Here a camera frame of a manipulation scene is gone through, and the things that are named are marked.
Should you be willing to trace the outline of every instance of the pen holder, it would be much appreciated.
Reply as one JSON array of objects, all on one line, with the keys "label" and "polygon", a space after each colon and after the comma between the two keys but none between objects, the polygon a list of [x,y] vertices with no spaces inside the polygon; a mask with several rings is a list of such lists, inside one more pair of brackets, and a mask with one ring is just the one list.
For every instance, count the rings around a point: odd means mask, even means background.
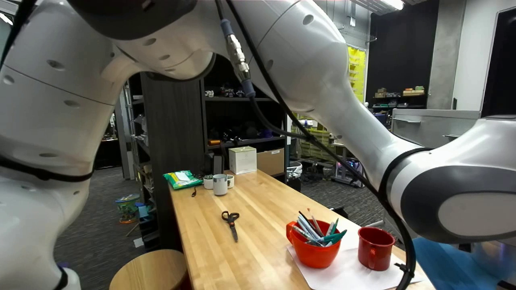
[{"label": "pen holder", "polygon": [[[319,227],[323,233],[326,233],[330,227],[329,223],[321,220],[318,220],[317,223],[319,224]],[[290,222],[286,226],[286,236],[287,239],[291,242],[292,246],[294,246],[297,258],[303,264],[311,268],[326,268],[330,266],[338,254],[341,241],[339,240],[337,243],[329,247],[312,246],[305,243],[307,239],[301,236],[298,232],[294,231],[293,226],[300,227],[297,222]]]}]

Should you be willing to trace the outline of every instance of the red mug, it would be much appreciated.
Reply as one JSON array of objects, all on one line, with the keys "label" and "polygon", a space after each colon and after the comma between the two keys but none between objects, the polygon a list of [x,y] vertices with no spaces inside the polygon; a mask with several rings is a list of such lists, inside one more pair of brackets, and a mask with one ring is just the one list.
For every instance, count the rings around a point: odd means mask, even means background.
[{"label": "red mug", "polygon": [[[329,223],[321,220],[318,220],[317,224],[323,233],[326,233],[330,227]],[[293,226],[300,227],[295,221],[290,222],[286,227],[286,235],[288,241],[290,241],[292,246],[294,246],[294,250],[296,251],[299,261],[311,268],[321,269],[330,266],[338,254],[341,241],[339,240],[329,247],[312,246],[305,243],[307,239],[293,230]]]},{"label": "red mug", "polygon": [[379,228],[364,227],[358,230],[358,260],[367,268],[385,271],[391,264],[394,237]]}]

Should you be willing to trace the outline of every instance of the wooden table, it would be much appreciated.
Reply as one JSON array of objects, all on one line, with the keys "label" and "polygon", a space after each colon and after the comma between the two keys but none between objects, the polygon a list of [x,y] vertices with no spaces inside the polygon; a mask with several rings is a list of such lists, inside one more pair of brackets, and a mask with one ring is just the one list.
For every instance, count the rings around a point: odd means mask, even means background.
[{"label": "wooden table", "polygon": [[[188,273],[194,289],[310,289],[287,250],[285,226],[309,207],[321,220],[339,218],[339,230],[357,234],[357,224],[261,171],[235,175],[235,186],[222,197],[197,187],[170,189]],[[235,243],[222,211],[238,212]],[[405,253],[394,247],[403,261]],[[426,280],[409,289],[434,289]]]}]

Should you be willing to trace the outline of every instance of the stool seat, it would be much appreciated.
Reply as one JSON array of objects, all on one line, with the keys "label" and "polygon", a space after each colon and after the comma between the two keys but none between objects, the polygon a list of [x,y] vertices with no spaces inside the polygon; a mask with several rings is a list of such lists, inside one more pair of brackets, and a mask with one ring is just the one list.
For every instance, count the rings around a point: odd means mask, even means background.
[{"label": "stool seat", "polygon": [[173,290],[186,277],[184,255],[157,250],[132,259],[115,274],[109,290]]}]

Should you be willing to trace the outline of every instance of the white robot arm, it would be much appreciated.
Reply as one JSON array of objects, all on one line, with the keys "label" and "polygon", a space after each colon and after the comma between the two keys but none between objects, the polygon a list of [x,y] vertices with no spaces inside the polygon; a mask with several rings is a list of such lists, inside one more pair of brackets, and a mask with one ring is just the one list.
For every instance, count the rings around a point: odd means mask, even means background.
[{"label": "white robot arm", "polygon": [[[95,152],[129,76],[193,79],[215,54],[231,58],[214,1],[116,2],[45,0],[15,19],[20,30],[0,70],[2,289],[80,289],[72,270],[55,265],[53,247],[86,202]],[[417,152],[354,96],[347,45],[311,0],[234,6],[289,108],[332,131],[416,233],[445,243],[516,236],[514,118],[478,120],[455,141]],[[274,98],[246,43],[242,50],[252,82]]]}]

